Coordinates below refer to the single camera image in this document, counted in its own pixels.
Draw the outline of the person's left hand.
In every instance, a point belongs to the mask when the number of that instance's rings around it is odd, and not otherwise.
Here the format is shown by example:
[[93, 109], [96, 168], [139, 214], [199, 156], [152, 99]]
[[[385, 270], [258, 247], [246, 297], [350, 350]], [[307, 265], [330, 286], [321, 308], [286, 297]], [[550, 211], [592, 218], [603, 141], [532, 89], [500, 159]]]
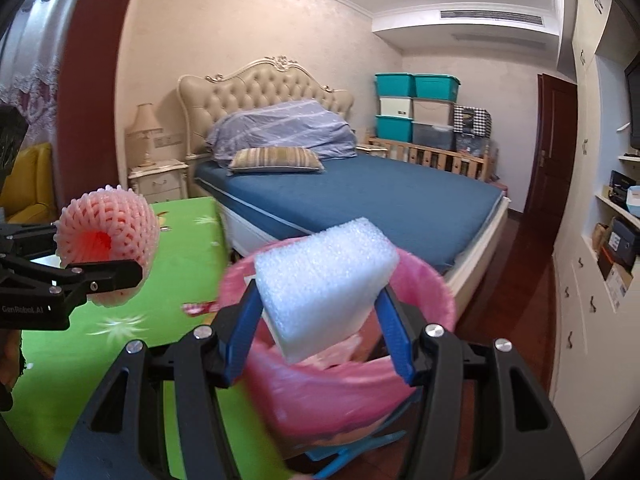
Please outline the person's left hand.
[[0, 382], [1, 411], [9, 411], [13, 406], [12, 390], [25, 369], [22, 353], [22, 332], [2, 330], [0, 340]]

